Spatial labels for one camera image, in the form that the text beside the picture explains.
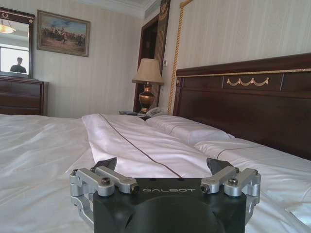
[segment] lamp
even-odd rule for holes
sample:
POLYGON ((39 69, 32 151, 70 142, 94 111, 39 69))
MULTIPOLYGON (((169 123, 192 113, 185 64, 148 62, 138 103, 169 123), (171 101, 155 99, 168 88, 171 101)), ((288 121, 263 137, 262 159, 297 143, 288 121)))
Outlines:
POLYGON ((1 24, 0 24, 0 33, 5 33, 5 34, 9 34, 9 33, 14 33, 16 32, 16 30, 14 28, 12 28, 10 21, 8 21, 8 25, 9 26, 5 26, 3 23, 3 19, 1 20, 1 24))
POLYGON ((143 83, 145 86, 144 91, 139 94, 139 102, 141 105, 140 113, 146 113, 155 98, 151 93, 152 84, 164 84, 160 74, 159 62, 155 59, 143 58, 133 82, 143 83))

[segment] lampshade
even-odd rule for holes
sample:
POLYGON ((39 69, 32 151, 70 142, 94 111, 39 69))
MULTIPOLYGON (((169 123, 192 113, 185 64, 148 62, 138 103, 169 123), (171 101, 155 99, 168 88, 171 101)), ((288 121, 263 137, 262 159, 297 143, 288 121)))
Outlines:
POLYGON ((1 20, 0 33, 9 34, 9 33, 14 33, 16 31, 14 28, 11 27, 11 24, 9 21, 8 21, 8 25, 9 26, 5 26, 3 23, 3 20, 1 20))
POLYGON ((140 62, 134 83, 145 83, 163 85, 164 80, 160 74, 159 63, 155 59, 143 58, 140 62))

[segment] beige lampshade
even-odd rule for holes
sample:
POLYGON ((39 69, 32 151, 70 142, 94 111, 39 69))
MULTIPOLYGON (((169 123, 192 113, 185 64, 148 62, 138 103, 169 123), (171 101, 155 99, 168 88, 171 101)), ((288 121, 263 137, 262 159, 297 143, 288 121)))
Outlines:
POLYGON ((155 59, 143 58, 140 62, 134 83, 145 83, 163 85, 164 80, 160 74, 159 62, 155 59))

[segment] table lamp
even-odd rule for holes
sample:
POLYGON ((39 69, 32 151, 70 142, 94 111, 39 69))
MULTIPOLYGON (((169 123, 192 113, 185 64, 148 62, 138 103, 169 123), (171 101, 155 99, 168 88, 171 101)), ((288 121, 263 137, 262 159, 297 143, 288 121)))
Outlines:
POLYGON ((139 102, 141 105, 140 113, 145 114, 155 98, 151 93, 152 84, 164 84, 163 78, 160 74, 158 60, 143 58, 140 62, 137 74, 133 78, 133 82, 143 83, 145 86, 144 91, 139 94, 139 102))

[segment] picture frame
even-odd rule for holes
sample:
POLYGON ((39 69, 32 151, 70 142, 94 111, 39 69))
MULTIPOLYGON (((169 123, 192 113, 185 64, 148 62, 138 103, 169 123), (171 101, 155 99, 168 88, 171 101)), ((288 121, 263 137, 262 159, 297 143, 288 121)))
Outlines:
POLYGON ((37 11, 37 49, 88 57, 91 23, 37 11))

